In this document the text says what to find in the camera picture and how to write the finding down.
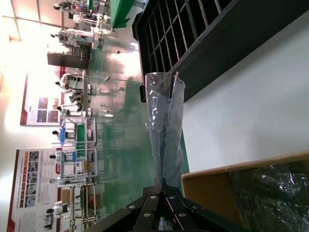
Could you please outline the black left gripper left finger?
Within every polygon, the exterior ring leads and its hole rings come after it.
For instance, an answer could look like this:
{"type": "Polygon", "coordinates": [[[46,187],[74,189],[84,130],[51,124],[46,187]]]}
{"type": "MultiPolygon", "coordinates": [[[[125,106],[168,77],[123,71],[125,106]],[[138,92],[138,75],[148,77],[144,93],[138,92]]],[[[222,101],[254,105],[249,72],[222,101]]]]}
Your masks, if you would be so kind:
{"type": "Polygon", "coordinates": [[[153,186],[145,187],[142,196],[129,203],[126,209],[133,214],[134,232],[158,232],[161,220],[161,186],[155,180],[153,186]]]}

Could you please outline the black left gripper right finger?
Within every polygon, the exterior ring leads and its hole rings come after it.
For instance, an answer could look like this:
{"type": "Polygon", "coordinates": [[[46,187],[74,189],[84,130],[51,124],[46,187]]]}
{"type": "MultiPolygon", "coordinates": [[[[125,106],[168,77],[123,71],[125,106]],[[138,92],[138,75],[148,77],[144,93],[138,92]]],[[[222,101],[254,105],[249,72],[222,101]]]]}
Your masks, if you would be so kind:
{"type": "Polygon", "coordinates": [[[167,207],[165,217],[169,229],[177,232],[201,232],[198,213],[202,207],[183,197],[177,187],[163,179],[163,194],[167,207]]]}

